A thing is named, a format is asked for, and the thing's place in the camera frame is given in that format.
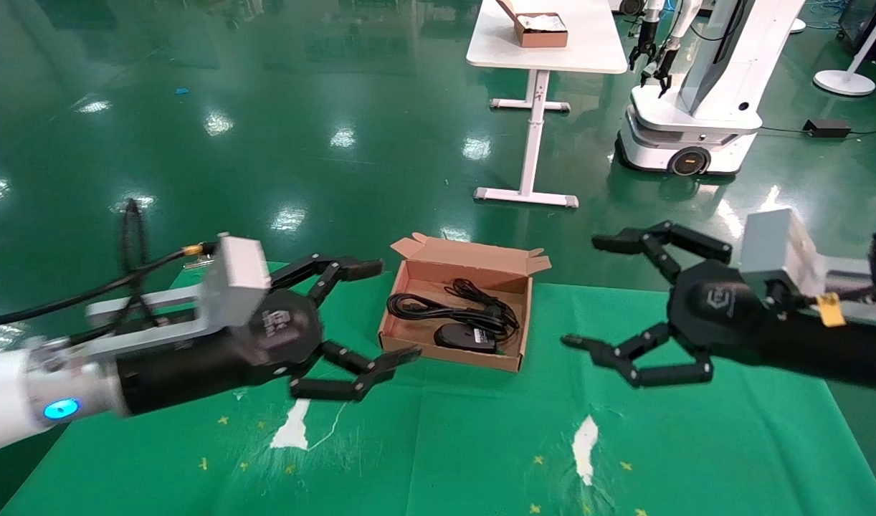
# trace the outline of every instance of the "open cardboard box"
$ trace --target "open cardboard box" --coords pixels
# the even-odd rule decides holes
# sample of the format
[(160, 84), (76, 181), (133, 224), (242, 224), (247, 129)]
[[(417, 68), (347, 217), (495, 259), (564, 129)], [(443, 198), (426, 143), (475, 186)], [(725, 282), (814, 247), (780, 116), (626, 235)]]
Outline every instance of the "open cardboard box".
[(528, 49), (536, 49), (543, 47), (550, 48), (562, 48), (565, 47), (568, 43), (568, 29), (566, 27), (562, 32), (547, 32), (547, 30), (530, 30), (527, 27), (524, 27), (524, 23), (521, 23), (518, 19), (518, 16), (555, 16), (559, 18), (559, 21), (562, 21), (562, 17), (559, 16), (559, 13), (551, 12), (551, 13), (515, 13), (514, 6), (511, 4), (511, 0), (497, 0), (498, 4), (501, 6), (501, 9), (505, 10), (505, 13), (514, 21), (514, 32), (518, 35), (518, 42), (524, 48)]
[(498, 354), (476, 353), (435, 345), (438, 327), (452, 323), (448, 319), (402, 320), (384, 312), (378, 329), (381, 347), (386, 351), (409, 346), (422, 347), (422, 355), (439, 360), (469, 363), (516, 373), (524, 359), (530, 324), (530, 300), (533, 293), (531, 274), (550, 268), (550, 259), (541, 256), (543, 249), (521, 251), (491, 245), (455, 242), (412, 233), (392, 246), (405, 260), (399, 265), (390, 295), (418, 294), (451, 307), (480, 307), (448, 294), (444, 287), (455, 278), (468, 279), (480, 290), (497, 297), (514, 310), (520, 329), (498, 344)]

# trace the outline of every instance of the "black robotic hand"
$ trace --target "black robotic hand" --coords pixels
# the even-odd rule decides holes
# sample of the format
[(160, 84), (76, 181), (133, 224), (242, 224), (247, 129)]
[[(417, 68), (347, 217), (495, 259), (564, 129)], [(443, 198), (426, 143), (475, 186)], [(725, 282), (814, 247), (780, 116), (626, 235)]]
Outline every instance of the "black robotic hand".
[[(416, 360), (422, 351), (408, 348), (373, 360), (363, 357), (324, 339), (318, 307), (339, 281), (375, 277), (382, 270), (380, 260), (314, 254), (272, 274), (269, 293), (244, 326), (118, 357), (127, 411), (143, 414), (284, 376), (291, 377), (294, 398), (360, 401), (372, 386), (393, 378), (396, 367)], [(307, 296), (290, 290), (318, 274)], [(356, 378), (305, 378), (321, 358)]]
[[(360, 401), (372, 386), (393, 378), (396, 367), (419, 358), (422, 350), (407, 348), (368, 359), (324, 340), (323, 324), (317, 308), (339, 281), (356, 281), (376, 277), (383, 271), (380, 260), (360, 262), (355, 258), (329, 258), (314, 254), (272, 274), (272, 289), (257, 308), (249, 326), (258, 335), (263, 366), (257, 370), (260, 382), (271, 375), (291, 376), (291, 395), (295, 398)], [(320, 275), (307, 296), (288, 288)], [(304, 378), (317, 360), (323, 358), (356, 375), (356, 379), (323, 380)]]
[[(780, 310), (779, 303), (770, 310), (740, 272), (729, 267), (731, 245), (670, 221), (598, 235), (592, 242), (606, 252), (643, 254), (671, 284), (667, 322), (618, 346), (578, 335), (562, 337), (563, 344), (587, 350), (596, 366), (616, 370), (631, 386), (709, 382), (714, 373), (710, 357), (719, 356), (876, 388), (876, 325), (850, 321), (828, 328), (811, 310)], [(705, 261), (682, 270), (665, 252), (667, 244)], [(692, 363), (635, 366), (635, 359), (671, 338)]]

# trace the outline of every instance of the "yellow label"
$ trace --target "yellow label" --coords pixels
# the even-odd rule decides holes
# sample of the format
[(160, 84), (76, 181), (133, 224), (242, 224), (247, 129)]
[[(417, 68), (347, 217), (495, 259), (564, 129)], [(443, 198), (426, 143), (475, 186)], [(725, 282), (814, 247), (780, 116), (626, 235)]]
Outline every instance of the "yellow label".
[(817, 297), (817, 308), (821, 311), (821, 322), (828, 328), (845, 326), (842, 317), (842, 307), (839, 304), (839, 295), (829, 292)]

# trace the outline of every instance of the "table leg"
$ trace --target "table leg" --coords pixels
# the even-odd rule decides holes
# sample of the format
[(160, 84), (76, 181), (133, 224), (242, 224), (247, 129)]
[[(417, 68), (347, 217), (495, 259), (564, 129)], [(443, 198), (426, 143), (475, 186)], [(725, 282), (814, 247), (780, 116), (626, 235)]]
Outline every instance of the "table leg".
[(560, 196), (556, 193), (537, 193), (533, 190), (533, 179), (537, 174), (537, 157), (540, 155), (540, 137), (543, 134), (543, 112), (546, 110), (546, 88), (549, 86), (550, 72), (537, 71), (536, 81), (530, 97), (530, 122), (527, 127), (527, 144), (524, 151), (524, 167), (520, 172), (520, 189), (501, 190), (498, 188), (477, 188), (473, 193), (475, 199), (496, 199), (500, 201), (515, 201), (555, 206), (579, 207), (576, 196)]
[[(513, 100), (510, 98), (493, 98), (490, 100), (491, 108), (515, 108), (515, 109), (530, 109), (533, 107), (533, 91), (537, 84), (537, 70), (527, 72), (527, 94), (524, 95), (524, 100)], [(543, 102), (543, 109), (550, 111), (569, 111), (572, 109), (568, 102)]]

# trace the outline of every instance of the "table foot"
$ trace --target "table foot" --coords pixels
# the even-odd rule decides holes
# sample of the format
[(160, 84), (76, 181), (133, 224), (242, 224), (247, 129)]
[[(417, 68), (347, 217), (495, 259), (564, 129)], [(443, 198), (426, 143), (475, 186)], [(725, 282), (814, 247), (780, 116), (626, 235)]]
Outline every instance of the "table foot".
[(579, 198), (576, 196), (560, 196), (558, 193), (527, 193), (521, 195), (517, 190), (501, 190), (499, 188), (477, 188), (473, 193), (474, 199), (494, 199), (497, 201), (513, 201), (521, 203), (549, 204), (553, 206), (565, 206), (566, 208), (578, 208)]
[[(510, 98), (493, 98), (490, 101), (490, 108), (530, 109), (532, 106), (533, 102)], [(572, 111), (572, 107), (568, 102), (544, 102), (543, 109), (548, 111)]]

